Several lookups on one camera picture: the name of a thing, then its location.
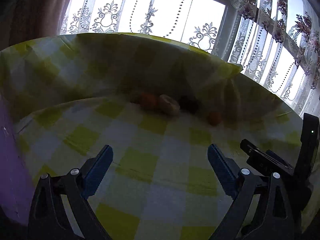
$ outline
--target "floral curtain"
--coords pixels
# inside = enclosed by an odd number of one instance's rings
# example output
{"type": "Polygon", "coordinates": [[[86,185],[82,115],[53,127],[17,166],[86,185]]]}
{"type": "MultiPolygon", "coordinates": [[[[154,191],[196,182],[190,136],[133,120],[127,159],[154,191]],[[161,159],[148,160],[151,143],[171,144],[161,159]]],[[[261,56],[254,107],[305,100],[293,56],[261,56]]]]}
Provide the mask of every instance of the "floral curtain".
{"type": "Polygon", "coordinates": [[[101,1],[81,0],[75,9],[71,0],[61,34],[132,32],[181,41],[241,64],[244,75],[300,116],[320,115],[318,17],[307,0],[299,0],[303,12],[288,0],[101,1]]]}

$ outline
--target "silver screw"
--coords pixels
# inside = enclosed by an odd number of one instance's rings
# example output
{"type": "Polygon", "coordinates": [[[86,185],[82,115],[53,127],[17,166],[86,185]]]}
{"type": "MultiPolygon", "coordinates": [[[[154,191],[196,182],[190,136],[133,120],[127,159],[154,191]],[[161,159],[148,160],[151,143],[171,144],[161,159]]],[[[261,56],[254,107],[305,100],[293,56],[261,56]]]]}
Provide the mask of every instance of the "silver screw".
{"type": "Polygon", "coordinates": [[[241,173],[244,174],[244,175],[249,175],[250,171],[248,169],[244,168],[244,169],[241,170],[241,173]]]}
{"type": "Polygon", "coordinates": [[[71,175],[77,175],[79,173],[78,169],[73,169],[70,171],[71,175]]]}
{"type": "Polygon", "coordinates": [[[279,178],[280,178],[280,174],[277,173],[277,172],[274,172],[272,175],[273,175],[276,179],[279,179],[279,178]]]}
{"type": "Polygon", "coordinates": [[[46,179],[48,177],[48,173],[44,173],[40,176],[41,179],[46,179]]]}

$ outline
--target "purple surface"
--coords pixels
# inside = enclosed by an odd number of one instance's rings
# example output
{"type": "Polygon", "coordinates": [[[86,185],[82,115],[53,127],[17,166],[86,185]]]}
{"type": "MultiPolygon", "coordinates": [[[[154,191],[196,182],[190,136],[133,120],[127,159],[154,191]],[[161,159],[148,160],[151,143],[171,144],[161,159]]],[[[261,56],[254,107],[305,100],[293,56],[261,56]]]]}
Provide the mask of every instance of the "purple surface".
{"type": "Polygon", "coordinates": [[[7,217],[27,225],[34,187],[16,146],[11,119],[1,96],[0,145],[0,206],[7,217]]]}

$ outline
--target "curtain floral pattern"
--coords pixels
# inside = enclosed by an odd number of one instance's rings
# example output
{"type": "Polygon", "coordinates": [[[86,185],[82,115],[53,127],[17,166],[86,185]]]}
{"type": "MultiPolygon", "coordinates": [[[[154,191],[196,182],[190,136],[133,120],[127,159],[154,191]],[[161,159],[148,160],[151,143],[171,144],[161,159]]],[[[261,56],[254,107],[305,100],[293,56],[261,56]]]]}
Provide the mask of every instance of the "curtain floral pattern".
{"type": "Polygon", "coordinates": [[[320,115],[320,30],[307,0],[302,0],[304,14],[296,14],[293,26],[288,23],[288,0],[214,0],[225,6],[220,23],[214,21],[215,8],[208,7],[201,15],[200,8],[198,14],[194,12],[196,0],[174,1],[161,7],[157,0],[105,0],[97,7],[97,0],[84,0],[72,12],[69,5],[61,34],[112,33],[123,31],[126,24],[129,32],[182,41],[241,64],[244,75],[275,93],[300,116],[304,112],[320,115]],[[145,8],[143,14],[139,8],[145,8]],[[159,34],[163,10],[168,11],[168,25],[163,24],[159,34]],[[205,14],[212,15],[211,20],[201,21],[205,14]],[[191,18],[199,19],[192,32],[188,29],[191,18]]]}

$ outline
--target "checkered tablecloth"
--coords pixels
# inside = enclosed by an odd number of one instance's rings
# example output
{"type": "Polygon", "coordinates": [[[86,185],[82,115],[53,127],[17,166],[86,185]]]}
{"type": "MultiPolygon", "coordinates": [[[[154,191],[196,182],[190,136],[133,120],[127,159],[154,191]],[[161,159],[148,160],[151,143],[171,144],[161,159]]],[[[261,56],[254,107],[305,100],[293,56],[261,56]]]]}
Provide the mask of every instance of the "checkered tablecloth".
{"type": "MultiPolygon", "coordinates": [[[[208,239],[232,202],[207,160],[212,143],[240,167],[248,167],[243,138],[292,164],[299,154],[302,120],[289,106],[237,66],[178,42],[127,34],[43,38],[2,51],[0,70],[35,185],[44,172],[66,174],[105,144],[113,148],[89,203],[114,240],[208,239]],[[136,89],[193,95],[199,114],[145,112],[128,101],[136,89]],[[217,127],[204,118],[212,110],[223,113],[217,127]]],[[[320,204],[318,163],[304,225],[320,204]]]]}

